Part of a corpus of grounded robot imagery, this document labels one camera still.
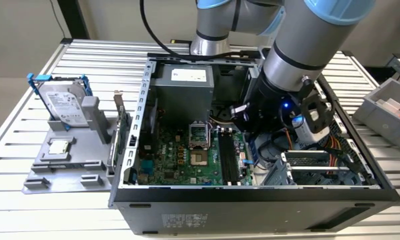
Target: open computer tower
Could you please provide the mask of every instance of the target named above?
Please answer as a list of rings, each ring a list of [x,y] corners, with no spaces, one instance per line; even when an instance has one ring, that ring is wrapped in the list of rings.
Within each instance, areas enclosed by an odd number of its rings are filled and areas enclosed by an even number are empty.
[[[286,132],[249,137],[231,124],[261,61],[149,55],[110,197],[135,234],[335,232],[400,202],[338,99],[318,144],[345,160]],[[323,76],[315,91],[333,94]]]

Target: gray plastic bin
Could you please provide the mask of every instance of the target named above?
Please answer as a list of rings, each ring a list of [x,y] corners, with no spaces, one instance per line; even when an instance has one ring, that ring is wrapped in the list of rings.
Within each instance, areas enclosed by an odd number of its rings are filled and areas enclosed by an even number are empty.
[[[365,102],[353,117],[400,147],[400,117],[378,102],[390,99],[400,103],[400,83],[394,79],[389,79],[365,96]]]

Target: white sticker label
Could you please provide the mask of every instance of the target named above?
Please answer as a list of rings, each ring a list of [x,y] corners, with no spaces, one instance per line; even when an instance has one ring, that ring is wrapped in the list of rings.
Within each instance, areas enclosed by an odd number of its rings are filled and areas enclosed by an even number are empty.
[[[174,69],[173,81],[206,82],[207,70],[205,69]]]
[[[72,93],[50,91],[46,95],[63,122],[70,126],[86,126],[89,124],[78,97]]]
[[[166,228],[205,228],[209,214],[162,214]]]

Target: green circuit board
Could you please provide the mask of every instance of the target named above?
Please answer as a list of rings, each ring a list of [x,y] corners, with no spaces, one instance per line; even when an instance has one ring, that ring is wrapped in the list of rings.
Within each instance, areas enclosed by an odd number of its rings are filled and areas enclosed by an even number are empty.
[[[211,133],[209,150],[191,150],[189,147],[189,131],[159,130],[158,153],[154,158],[154,171],[151,174],[141,173],[138,178],[142,185],[223,185],[221,148],[218,131]],[[242,133],[235,133],[234,154],[239,165],[241,151],[247,154]],[[241,179],[242,185],[253,185],[250,168],[246,168],[246,177]]]

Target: slotted metal table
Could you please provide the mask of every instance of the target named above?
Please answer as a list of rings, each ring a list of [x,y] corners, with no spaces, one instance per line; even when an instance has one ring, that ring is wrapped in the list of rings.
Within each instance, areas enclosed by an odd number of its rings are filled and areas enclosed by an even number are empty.
[[[170,48],[189,54],[187,44]],[[235,50],[254,47],[235,47]],[[114,91],[125,91],[125,105],[135,110],[147,53],[165,53],[153,43],[74,40],[62,43],[40,74],[71,77],[87,74],[101,109],[117,116]],[[347,113],[355,113],[363,96],[378,83],[353,56],[338,52],[323,75]],[[109,192],[24,195],[23,183],[47,136],[48,111],[28,89],[0,128],[0,239],[305,239],[400,240],[400,205],[341,232],[245,235],[135,236],[121,212],[109,209]],[[400,148],[365,125],[357,129],[400,194]]]

